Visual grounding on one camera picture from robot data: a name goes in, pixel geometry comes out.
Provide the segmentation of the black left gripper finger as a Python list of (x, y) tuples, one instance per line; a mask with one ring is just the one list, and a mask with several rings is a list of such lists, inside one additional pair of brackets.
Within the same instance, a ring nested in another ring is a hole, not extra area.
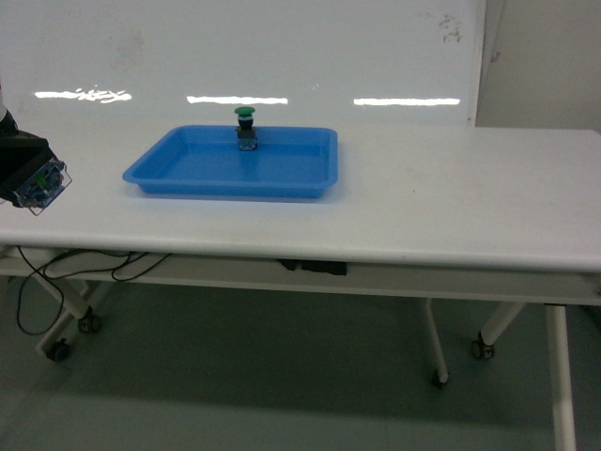
[(14, 192), (55, 155), (48, 140), (29, 132), (1, 136), (1, 196)]

